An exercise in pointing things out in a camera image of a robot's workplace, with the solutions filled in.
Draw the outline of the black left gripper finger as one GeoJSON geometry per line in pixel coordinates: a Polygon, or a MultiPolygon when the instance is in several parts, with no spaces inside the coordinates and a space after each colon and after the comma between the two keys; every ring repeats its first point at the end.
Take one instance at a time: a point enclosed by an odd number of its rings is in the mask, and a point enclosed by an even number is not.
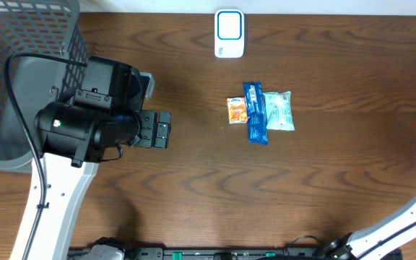
{"type": "Polygon", "coordinates": [[[157,125],[157,113],[153,110],[142,110],[139,114],[141,120],[140,140],[135,147],[151,148],[155,144],[155,128],[157,125]]]}
{"type": "Polygon", "coordinates": [[[171,130],[171,114],[167,111],[160,112],[157,120],[154,148],[165,150],[168,147],[171,130]]]}

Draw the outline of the orange tissue pack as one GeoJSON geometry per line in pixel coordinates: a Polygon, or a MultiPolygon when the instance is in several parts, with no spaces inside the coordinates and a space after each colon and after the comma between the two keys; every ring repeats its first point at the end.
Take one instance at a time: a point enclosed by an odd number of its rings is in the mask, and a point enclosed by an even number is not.
{"type": "Polygon", "coordinates": [[[230,124],[246,124],[248,121],[247,107],[244,97],[227,99],[228,120],[230,124]]]}

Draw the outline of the blue Oreo cookie pack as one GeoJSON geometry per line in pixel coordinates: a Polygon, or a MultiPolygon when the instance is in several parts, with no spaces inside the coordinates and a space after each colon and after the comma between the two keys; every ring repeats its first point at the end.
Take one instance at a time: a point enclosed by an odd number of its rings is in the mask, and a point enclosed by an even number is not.
{"type": "Polygon", "coordinates": [[[261,82],[244,82],[248,116],[248,140],[250,143],[267,145],[267,115],[261,82]]]}

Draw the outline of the mint green tissue pack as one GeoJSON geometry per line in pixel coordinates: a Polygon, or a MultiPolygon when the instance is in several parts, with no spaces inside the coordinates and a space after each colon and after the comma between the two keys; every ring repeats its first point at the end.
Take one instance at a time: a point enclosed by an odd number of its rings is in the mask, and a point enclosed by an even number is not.
{"type": "Polygon", "coordinates": [[[291,91],[265,92],[263,94],[266,106],[267,130],[294,131],[291,91]]]}

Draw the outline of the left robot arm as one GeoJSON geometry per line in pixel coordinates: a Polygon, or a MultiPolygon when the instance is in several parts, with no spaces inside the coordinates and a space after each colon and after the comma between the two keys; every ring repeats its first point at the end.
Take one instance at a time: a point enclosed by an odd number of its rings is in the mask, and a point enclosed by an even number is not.
{"type": "Polygon", "coordinates": [[[163,150],[169,112],[146,110],[151,74],[91,56],[82,86],[47,104],[34,126],[23,127],[32,152],[32,177],[13,259],[65,259],[83,198],[109,148],[163,150]]]}

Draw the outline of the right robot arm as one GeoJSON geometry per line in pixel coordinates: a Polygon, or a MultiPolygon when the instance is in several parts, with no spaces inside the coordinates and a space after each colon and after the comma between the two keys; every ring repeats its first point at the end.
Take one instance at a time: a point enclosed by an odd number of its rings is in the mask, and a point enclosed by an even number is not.
{"type": "Polygon", "coordinates": [[[416,238],[416,197],[384,220],[336,239],[318,253],[328,259],[382,259],[416,238]]]}

